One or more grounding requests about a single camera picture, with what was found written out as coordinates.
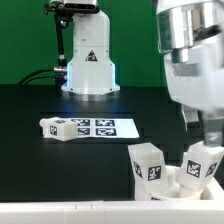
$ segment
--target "green background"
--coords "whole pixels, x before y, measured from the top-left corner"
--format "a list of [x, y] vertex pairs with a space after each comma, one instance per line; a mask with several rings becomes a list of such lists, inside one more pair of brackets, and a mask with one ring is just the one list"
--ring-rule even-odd
[[[53, 14], [43, 14], [43, 6], [48, 2], [1, 2], [0, 84], [16, 84], [33, 71], [57, 64]], [[119, 65], [120, 85], [165, 86], [162, 57], [157, 49], [155, 9], [150, 1], [98, 0], [98, 3], [111, 21], [110, 57]], [[72, 57], [72, 28], [70, 25], [64, 30], [68, 61]]]

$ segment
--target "black table surface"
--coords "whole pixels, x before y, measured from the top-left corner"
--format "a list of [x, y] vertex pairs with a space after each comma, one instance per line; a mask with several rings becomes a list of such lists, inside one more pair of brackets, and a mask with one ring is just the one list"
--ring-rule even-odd
[[[0, 86], [0, 202], [133, 200], [128, 145], [151, 142], [167, 165], [202, 138], [185, 131], [166, 88], [121, 88], [103, 102], [56, 96], [53, 86]], [[133, 118], [138, 139], [44, 139], [42, 118]], [[223, 163], [216, 174], [224, 181]]]

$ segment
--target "white cube with marker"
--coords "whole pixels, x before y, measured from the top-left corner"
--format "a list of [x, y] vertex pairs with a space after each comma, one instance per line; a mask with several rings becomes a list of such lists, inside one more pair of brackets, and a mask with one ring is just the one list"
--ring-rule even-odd
[[213, 178], [224, 155], [224, 148], [210, 148], [199, 142], [190, 146], [176, 181], [192, 191], [202, 191]]
[[146, 194], [169, 188], [163, 152], [151, 143], [128, 146], [135, 182]]
[[54, 138], [60, 141], [68, 141], [78, 137], [78, 124], [70, 119], [51, 118], [42, 119], [40, 125], [43, 128], [45, 138]]

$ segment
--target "cable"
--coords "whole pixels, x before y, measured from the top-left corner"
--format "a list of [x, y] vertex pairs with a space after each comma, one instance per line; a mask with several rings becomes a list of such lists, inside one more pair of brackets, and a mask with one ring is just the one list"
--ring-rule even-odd
[[34, 80], [38, 80], [38, 79], [55, 79], [57, 78], [57, 76], [41, 76], [41, 77], [36, 77], [36, 78], [32, 78], [27, 80], [23, 85], [26, 86], [29, 82], [32, 82]]
[[32, 72], [31, 74], [27, 75], [26, 77], [24, 77], [19, 83], [18, 85], [22, 86], [24, 82], [26, 82], [28, 79], [36, 76], [36, 75], [39, 75], [41, 73], [45, 73], [45, 72], [53, 72], [54, 69], [53, 68], [45, 68], [45, 69], [41, 69], [41, 70], [38, 70], [36, 72]]
[[110, 5], [106, 11], [108, 15], [111, 13], [112, 8], [114, 7], [114, 3], [115, 3], [115, 0], [110, 1]]

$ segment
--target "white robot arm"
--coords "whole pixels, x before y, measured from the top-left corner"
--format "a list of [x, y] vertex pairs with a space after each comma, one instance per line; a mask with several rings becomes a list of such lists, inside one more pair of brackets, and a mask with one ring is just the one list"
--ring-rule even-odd
[[66, 28], [74, 22], [73, 58], [67, 65], [63, 95], [84, 101], [116, 95], [120, 87], [115, 83], [115, 65], [109, 58], [110, 21], [97, 0], [51, 0], [45, 11], [53, 11], [59, 18], [59, 34], [59, 26]]
[[205, 144], [223, 142], [223, 3], [159, 0], [159, 50], [164, 54], [171, 98], [183, 105], [186, 122], [203, 114]]

